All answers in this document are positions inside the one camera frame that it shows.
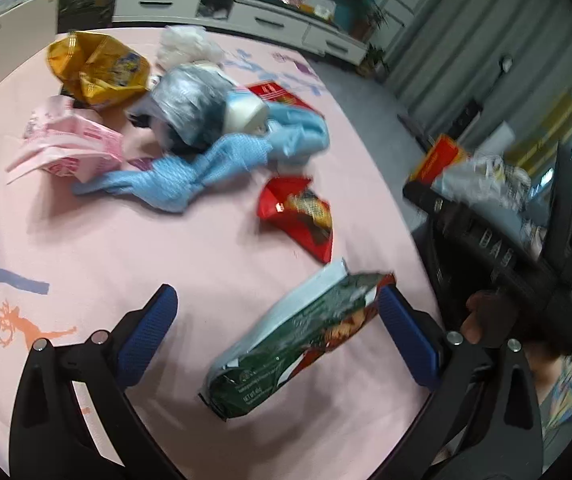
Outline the person's right hand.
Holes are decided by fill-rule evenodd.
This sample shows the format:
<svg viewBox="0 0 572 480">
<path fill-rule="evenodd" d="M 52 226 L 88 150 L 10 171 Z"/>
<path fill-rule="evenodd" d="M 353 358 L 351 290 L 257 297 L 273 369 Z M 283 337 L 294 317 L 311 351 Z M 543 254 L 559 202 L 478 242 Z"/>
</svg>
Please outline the person's right hand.
<svg viewBox="0 0 572 480">
<path fill-rule="evenodd" d="M 507 339 L 518 315 L 507 298 L 490 292 L 476 292 L 466 307 L 469 315 L 460 332 L 469 344 L 486 348 L 499 347 Z"/>
</svg>

